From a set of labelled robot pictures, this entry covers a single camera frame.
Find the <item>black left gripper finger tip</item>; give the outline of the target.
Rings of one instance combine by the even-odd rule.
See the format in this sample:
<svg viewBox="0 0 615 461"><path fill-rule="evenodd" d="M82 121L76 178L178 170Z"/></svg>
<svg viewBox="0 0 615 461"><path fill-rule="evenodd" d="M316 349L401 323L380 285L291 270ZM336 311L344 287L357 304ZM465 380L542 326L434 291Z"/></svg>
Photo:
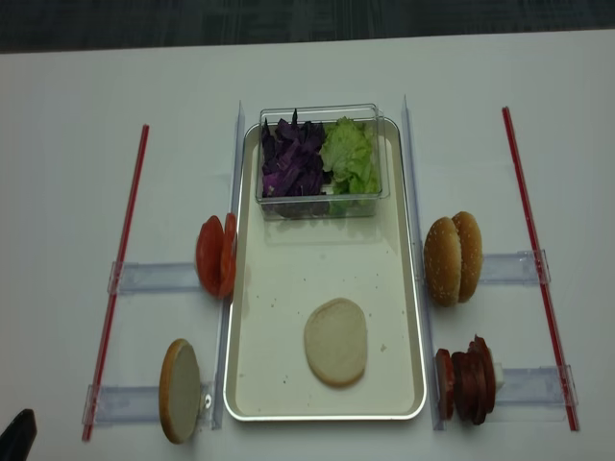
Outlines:
<svg viewBox="0 0 615 461"><path fill-rule="evenodd" d="M33 409L23 409L1 434L0 460L26 461L36 437L35 412Z"/></svg>

